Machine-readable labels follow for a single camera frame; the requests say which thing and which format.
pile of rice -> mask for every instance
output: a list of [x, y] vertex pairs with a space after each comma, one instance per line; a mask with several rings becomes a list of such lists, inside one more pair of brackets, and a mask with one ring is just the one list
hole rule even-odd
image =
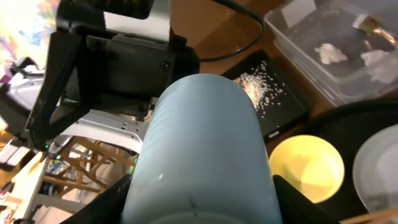
[[268, 92], [267, 82], [261, 76], [249, 75], [246, 72], [234, 80], [248, 94], [256, 110], [260, 107], [260, 102]]

white sticker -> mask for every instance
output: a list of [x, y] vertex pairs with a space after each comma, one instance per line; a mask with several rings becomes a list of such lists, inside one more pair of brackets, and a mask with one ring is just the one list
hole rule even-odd
[[293, 0], [282, 9], [282, 14], [290, 28], [316, 9], [314, 0]]

blue cylinder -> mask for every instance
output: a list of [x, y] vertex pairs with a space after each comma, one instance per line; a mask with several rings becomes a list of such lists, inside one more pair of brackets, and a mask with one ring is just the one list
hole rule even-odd
[[198, 74], [163, 92], [121, 223], [282, 223], [256, 112], [240, 86]]

brush handle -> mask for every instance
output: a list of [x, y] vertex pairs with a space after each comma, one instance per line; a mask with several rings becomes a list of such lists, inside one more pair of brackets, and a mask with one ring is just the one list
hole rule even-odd
[[395, 47], [398, 47], [398, 40], [389, 32], [385, 31], [382, 28], [375, 29], [373, 31], [375, 34], [379, 34], [383, 36], [386, 40], [392, 43]]

white plate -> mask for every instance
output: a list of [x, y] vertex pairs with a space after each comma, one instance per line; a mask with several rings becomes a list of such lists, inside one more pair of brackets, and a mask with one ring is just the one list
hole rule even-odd
[[369, 212], [398, 207], [398, 125], [379, 131], [361, 146], [353, 179]]

